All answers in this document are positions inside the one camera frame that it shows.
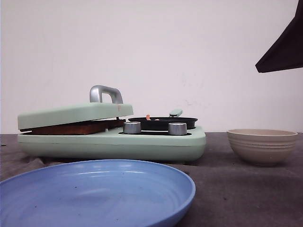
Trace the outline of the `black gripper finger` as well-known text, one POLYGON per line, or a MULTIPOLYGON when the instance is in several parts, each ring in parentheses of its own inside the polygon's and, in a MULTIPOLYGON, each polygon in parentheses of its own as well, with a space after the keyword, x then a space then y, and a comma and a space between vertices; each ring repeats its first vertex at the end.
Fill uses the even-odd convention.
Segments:
POLYGON ((303 1, 299 0, 294 18, 256 63, 259 73, 301 68, 303 66, 303 1))

